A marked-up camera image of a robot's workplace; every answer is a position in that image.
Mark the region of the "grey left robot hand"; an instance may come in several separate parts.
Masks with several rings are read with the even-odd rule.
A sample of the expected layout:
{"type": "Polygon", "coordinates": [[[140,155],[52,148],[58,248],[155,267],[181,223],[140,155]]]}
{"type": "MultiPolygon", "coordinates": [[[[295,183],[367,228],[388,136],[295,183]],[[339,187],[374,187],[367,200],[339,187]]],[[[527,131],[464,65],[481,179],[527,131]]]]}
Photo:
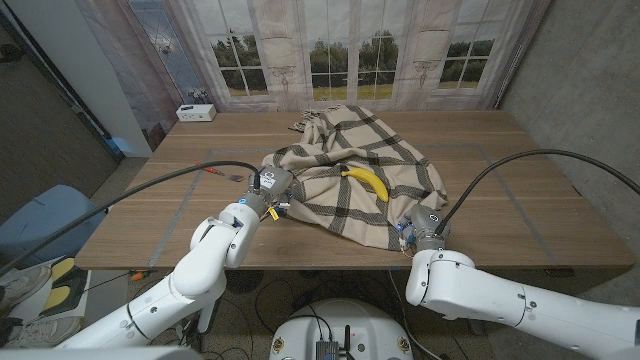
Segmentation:
{"type": "Polygon", "coordinates": [[[248,190],[242,195],[239,203],[247,205],[258,216],[262,216],[268,208],[284,201],[284,194],[293,179],[290,171],[265,165],[258,174],[249,176],[248,190]]]}

